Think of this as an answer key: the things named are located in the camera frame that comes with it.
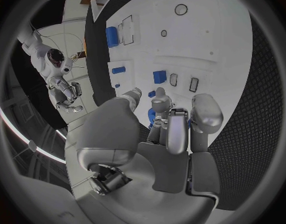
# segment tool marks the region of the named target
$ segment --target white robot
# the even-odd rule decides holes
[[[64,57],[61,51],[43,44],[38,32],[33,32],[29,24],[17,38],[22,43],[25,53],[31,57],[32,65],[47,83],[49,97],[54,107],[67,113],[81,111],[82,106],[70,106],[82,95],[80,84],[72,82],[69,85],[63,78],[63,75],[71,71],[73,61]]]

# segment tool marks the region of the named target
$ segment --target circular hole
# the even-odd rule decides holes
[[[167,36],[167,31],[166,30],[161,31],[160,35],[163,36],[163,37],[166,37]]]
[[[185,4],[179,4],[175,7],[175,13],[179,16],[185,15],[188,12],[188,7]]]

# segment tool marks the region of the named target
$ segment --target blue object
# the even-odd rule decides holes
[[[118,74],[118,73],[122,73],[125,72],[126,68],[124,66],[122,67],[117,67],[117,68],[113,68],[112,69],[112,74]]]
[[[150,92],[148,93],[148,97],[149,97],[149,98],[155,97],[155,91],[150,91]]]
[[[153,79],[155,84],[164,83],[167,80],[166,71],[154,71]]]
[[[155,119],[155,111],[152,108],[148,110],[148,119],[150,121],[151,126],[153,126]]]
[[[109,48],[119,45],[116,27],[110,26],[106,28],[106,36],[107,36],[107,42],[108,42]]]

